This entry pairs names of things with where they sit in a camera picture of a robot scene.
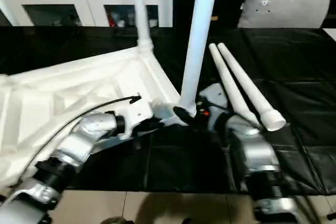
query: black tablecloth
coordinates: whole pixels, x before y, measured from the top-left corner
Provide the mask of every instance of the black tablecloth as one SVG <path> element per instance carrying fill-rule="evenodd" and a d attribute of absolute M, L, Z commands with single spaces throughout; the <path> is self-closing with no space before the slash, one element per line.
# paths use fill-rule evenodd
<path fill-rule="evenodd" d="M 134 29 L 0 28 L 0 70 L 14 74 L 135 46 Z M 151 31 L 154 54 L 178 91 L 188 34 Z M 268 133 L 297 194 L 336 193 L 336 42 L 320 29 L 213 28 L 270 103 L 287 119 Z M 219 82 L 206 50 L 199 90 Z M 89 158 L 72 188 L 227 193 L 225 139 L 174 125 Z"/>

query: black cable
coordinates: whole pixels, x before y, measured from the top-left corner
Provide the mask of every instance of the black cable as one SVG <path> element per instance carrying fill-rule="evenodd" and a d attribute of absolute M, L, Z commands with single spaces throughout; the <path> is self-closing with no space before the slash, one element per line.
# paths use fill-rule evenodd
<path fill-rule="evenodd" d="M 75 116 L 73 119 L 71 119 L 70 121 L 68 121 L 66 124 L 64 124 L 60 129 L 58 129 L 58 131 L 56 131 L 50 138 L 48 141 L 46 141 L 42 146 L 41 148 L 33 155 L 33 157 L 29 160 L 29 162 L 27 163 L 27 165 L 25 166 L 25 168 L 23 169 L 23 171 L 21 172 L 17 182 L 13 185 L 13 190 L 15 189 L 15 187 L 20 184 L 22 182 L 22 178 L 23 176 L 25 175 L 25 173 L 27 172 L 29 166 L 32 164 L 32 162 L 34 161 L 34 159 L 36 158 L 36 156 L 38 154 L 40 154 L 40 152 L 64 129 L 66 128 L 70 123 L 72 123 L 73 121 L 79 119 L 80 117 L 84 116 L 85 114 L 93 111 L 93 110 L 96 110 L 96 109 L 99 109 L 101 107 L 104 107 L 104 106 L 107 106 L 107 105 L 110 105 L 110 104 L 113 104 L 113 103 L 116 103 L 116 102 L 122 102 L 122 101 L 126 101 L 126 100 L 131 100 L 131 102 L 135 102 L 137 100 L 141 99 L 140 96 L 131 96 L 131 97 L 124 97 L 124 98 L 119 98 L 119 99 L 115 99 L 113 101 L 109 101 L 109 102 L 105 102 L 105 103 L 102 103 L 100 105 L 97 105 L 97 106 L 94 106 L 93 108 L 90 108 L 84 112 L 82 112 L 81 114 Z"/>

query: tiled floor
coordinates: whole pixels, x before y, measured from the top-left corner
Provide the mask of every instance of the tiled floor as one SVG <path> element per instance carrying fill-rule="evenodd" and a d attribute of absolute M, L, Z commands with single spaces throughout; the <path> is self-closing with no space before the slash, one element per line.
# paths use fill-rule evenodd
<path fill-rule="evenodd" d="M 309 199 L 319 220 L 314 219 L 306 201 L 299 197 L 300 212 L 309 215 L 304 223 L 336 224 L 336 220 L 326 219 L 328 213 L 336 211 L 336 196 Z M 181 224 L 187 217 L 195 224 L 257 223 L 250 198 L 242 195 L 67 191 L 51 216 L 54 224 L 99 224 L 116 216 L 124 216 L 136 224 Z"/>

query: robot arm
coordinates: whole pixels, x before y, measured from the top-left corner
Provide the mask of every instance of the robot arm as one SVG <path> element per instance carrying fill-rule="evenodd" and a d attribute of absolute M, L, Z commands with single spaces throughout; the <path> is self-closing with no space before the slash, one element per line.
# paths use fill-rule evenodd
<path fill-rule="evenodd" d="M 95 112 L 86 115 L 51 156 L 36 164 L 37 172 L 22 182 L 0 207 L 0 223 L 51 223 L 62 192 L 71 184 L 102 136 L 129 136 L 133 127 L 152 116 L 142 99 L 122 110 L 123 115 Z"/>
<path fill-rule="evenodd" d="M 294 199 L 284 190 L 277 156 L 259 129 L 234 115 L 226 130 L 233 134 L 229 137 L 236 145 L 234 161 L 253 199 L 255 218 L 261 223 L 303 223 Z"/>

